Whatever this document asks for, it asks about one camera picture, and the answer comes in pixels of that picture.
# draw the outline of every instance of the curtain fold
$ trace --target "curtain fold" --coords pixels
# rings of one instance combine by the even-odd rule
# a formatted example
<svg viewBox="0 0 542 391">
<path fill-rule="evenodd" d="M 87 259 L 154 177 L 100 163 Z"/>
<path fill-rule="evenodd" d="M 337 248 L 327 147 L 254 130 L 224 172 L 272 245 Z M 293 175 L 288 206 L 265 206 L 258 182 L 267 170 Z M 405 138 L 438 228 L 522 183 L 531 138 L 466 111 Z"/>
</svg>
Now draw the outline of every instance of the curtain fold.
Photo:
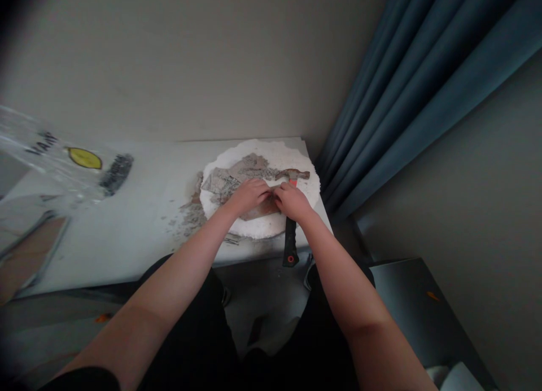
<svg viewBox="0 0 542 391">
<path fill-rule="evenodd" d="M 394 28 L 378 68 L 365 64 L 376 61 L 375 47 L 358 76 L 364 80 L 351 93 L 365 82 L 363 97 L 349 98 L 316 162 L 322 197 L 335 222 L 354 212 L 542 46 L 542 0 L 409 0 L 401 8 L 401 23 L 395 24 L 388 9 L 398 1 L 388 0 L 388 17 L 375 33 L 378 45 L 386 27 Z"/>
</svg>

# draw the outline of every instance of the hammer handle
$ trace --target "hammer handle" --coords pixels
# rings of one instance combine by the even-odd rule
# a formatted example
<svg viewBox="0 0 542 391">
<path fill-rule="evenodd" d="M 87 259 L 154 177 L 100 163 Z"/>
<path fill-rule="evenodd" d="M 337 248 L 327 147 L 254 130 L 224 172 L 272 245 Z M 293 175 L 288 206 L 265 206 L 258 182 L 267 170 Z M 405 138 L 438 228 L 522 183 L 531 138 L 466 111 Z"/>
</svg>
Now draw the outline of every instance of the hammer handle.
<svg viewBox="0 0 542 391">
<path fill-rule="evenodd" d="M 295 227 L 297 223 L 286 218 L 286 230 L 284 239 L 284 256 L 282 257 L 283 267 L 293 267 L 299 262 L 298 250 L 295 248 Z"/>
</svg>

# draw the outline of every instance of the white wall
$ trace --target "white wall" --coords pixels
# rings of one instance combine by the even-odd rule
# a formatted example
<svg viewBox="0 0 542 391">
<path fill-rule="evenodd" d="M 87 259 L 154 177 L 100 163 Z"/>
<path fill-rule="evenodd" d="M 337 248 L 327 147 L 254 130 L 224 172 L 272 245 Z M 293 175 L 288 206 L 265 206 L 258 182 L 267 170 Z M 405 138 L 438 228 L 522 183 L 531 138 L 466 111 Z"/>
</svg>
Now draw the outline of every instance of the white wall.
<svg viewBox="0 0 542 391">
<path fill-rule="evenodd" d="M 357 213 L 376 259 L 423 257 L 502 390 L 542 376 L 542 51 Z"/>
<path fill-rule="evenodd" d="M 35 0 L 3 104 L 103 140 L 321 148 L 386 0 Z"/>
</svg>

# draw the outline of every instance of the red hammer head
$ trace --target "red hammer head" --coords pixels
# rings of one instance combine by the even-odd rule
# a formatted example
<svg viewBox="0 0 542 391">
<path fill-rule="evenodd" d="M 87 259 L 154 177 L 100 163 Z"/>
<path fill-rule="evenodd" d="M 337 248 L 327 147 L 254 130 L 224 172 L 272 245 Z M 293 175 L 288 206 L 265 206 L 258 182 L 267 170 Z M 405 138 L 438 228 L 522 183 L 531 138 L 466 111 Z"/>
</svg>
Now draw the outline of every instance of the red hammer head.
<svg viewBox="0 0 542 391">
<path fill-rule="evenodd" d="M 275 175 L 275 181 L 282 177 L 288 177 L 290 183 L 294 186 L 297 186 L 298 178 L 309 179 L 310 176 L 311 173 L 309 171 L 302 172 L 295 168 L 288 168 Z"/>
</svg>

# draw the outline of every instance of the clear plastic bag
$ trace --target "clear plastic bag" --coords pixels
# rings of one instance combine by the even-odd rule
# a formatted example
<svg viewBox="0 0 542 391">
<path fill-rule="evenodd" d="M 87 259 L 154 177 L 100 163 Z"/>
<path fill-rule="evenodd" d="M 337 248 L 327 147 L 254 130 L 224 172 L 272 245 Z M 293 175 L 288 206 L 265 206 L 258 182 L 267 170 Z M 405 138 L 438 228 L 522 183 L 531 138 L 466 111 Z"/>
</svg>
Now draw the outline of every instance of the clear plastic bag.
<svg viewBox="0 0 542 391">
<path fill-rule="evenodd" d="M 0 149 L 54 178 L 78 201 L 101 201 L 114 195 L 134 160 L 130 154 L 74 138 L 4 106 L 0 106 Z"/>
</svg>

